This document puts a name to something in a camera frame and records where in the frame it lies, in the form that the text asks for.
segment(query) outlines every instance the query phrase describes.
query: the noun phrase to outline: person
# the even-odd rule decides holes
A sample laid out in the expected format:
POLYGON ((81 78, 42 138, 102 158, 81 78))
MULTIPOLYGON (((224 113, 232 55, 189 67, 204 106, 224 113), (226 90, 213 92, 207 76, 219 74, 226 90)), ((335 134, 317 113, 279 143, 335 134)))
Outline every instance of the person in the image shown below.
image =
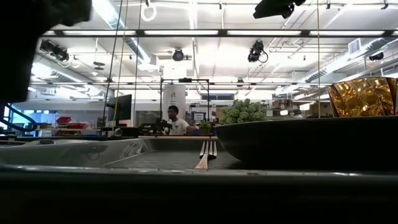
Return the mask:
POLYGON ((169 106, 167 113, 169 115, 168 123, 173 126, 169 132, 170 135, 189 134, 193 131, 194 127, 191 127, 184 119, 177 117, 178 107, 169 106))

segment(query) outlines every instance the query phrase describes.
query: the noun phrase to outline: green plant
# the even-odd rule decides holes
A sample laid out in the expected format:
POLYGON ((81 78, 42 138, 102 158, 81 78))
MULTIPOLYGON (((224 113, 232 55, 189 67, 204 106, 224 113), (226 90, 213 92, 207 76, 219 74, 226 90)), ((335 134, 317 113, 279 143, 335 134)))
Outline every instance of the green plant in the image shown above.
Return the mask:
POLYGON ((235 100, 233 106, 223 108, 224 116, 220 124, 235 124, 254 121, 266 121, 267 110, 261 108, 260 103, 251 103, 250 99, 245 101, 235 100))
POLYGON ((199 124, 199 128, 200 128, 200 129, 210 129, 210 128, 211 128, 211 124, 210 124, 210 122, 208 122, 208 121, 202 121, 202 122, 199 124))

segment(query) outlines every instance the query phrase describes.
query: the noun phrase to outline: gold packaging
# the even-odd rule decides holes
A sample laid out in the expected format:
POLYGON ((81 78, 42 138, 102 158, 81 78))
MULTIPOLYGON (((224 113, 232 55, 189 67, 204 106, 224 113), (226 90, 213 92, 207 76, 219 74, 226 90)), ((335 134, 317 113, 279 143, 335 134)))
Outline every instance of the gold packaging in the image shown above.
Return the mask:
POLYGON ((397 79, 359 78, 328 87, 334 117, 390 116, 397 106, 397 79))

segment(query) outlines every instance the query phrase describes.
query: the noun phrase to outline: metal fork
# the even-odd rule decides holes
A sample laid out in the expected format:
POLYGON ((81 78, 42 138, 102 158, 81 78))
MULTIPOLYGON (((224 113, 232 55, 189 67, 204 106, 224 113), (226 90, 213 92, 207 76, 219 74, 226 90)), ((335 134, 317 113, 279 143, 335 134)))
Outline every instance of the metal fork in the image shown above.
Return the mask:
POLYGON ((208 169, 207 160, 217 158, 217 142, 216 141, 204 141, 199 154, 201 159, 195 169, 208 169))

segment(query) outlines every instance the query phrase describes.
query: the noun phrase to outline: computer monitor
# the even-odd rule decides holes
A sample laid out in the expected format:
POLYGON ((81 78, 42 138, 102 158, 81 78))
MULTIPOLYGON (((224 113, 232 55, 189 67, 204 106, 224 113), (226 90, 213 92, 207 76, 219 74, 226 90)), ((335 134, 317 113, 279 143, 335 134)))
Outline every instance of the computer monitor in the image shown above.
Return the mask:
POLYGON ((113 121, 114 111, 116 111, 116 126, 120 120, 131 119, 131 101, 132 95, 119 96, 117 98, 110 98, 109 103, 106 104, 108 107, 108 121, 113 121))

